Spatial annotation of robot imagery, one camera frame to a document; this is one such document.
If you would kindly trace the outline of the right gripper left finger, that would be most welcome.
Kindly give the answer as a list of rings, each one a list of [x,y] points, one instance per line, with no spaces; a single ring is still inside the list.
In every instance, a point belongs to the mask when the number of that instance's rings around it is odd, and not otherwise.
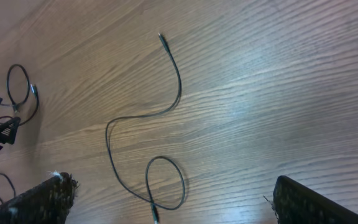
[[[0,224],[65,224],[78,182],[61,172],[0,205]]]

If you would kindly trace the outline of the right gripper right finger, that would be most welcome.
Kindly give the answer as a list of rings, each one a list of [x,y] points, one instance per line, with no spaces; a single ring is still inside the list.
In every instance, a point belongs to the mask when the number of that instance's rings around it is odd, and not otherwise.
[[[358,214],[285,175],[269,204],[278,224],[358,224]]]

